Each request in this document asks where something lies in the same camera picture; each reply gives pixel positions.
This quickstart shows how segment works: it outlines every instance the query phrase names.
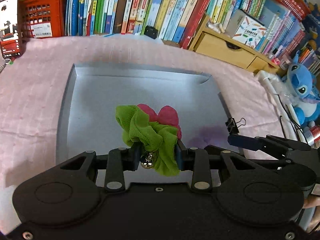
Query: smartphone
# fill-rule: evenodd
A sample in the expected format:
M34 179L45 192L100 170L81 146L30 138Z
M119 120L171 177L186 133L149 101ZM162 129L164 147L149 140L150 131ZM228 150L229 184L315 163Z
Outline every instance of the smartphone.
M21 31L18 22L20 0L0 2L0 46L4 59L21 56Z

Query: pink fabric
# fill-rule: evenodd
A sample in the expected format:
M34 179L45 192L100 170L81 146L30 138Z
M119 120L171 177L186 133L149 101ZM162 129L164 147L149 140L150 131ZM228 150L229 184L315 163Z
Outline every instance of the pink fabric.
M210 73L235 120L246 119L241 134L282 136L268 94L244 69L191 51L121 37L32 40L25 54L0 74L0 188L18 185L55 165L67 78L73 63L87 61L157 64ZM271 158L262 152L246 156Z
M160 109L159 114L148 105L138 104L138 107L149 115L150 122L159 122L159 124L168 124L178 129L177 137L181 139L181 128L177 111L171 106L164 106Z

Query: white label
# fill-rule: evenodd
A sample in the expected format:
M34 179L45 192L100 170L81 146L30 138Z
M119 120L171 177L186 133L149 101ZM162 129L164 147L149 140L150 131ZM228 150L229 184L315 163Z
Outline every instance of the white label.
M31 28L36 38L52 37L51 23L39 23L32 25Z
M320 196L320 184L315 185L311 194Z

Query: round metal joint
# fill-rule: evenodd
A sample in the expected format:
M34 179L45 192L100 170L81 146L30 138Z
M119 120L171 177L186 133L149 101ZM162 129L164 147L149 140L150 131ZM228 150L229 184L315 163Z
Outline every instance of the round metal joint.
M107 184L107 188L109 189L120 189L122 187L122 183L119 181L111 181Z
M289 232L285 235L285 239L286 240L294 240L294 238L296 237L295 233L294 232Z
M208 182L205 181L198 181L194 184L196 189L207 189L210 187Z
M33 235L30 233L30 232L24 232L22 234L22 237L25 239L25 240L32 240L33 239Z

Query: green cloth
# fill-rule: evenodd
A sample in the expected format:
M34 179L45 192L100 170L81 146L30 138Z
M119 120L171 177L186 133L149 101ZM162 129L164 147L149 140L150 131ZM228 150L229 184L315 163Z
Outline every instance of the green cloth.
M131 147L134 142L142 142L145 151L152 153L155 160L153 168L157 172L165 176L179 174L174 158L177 128L149 122L149 115L137 106L117 106L116 120L124 130L124 143Z

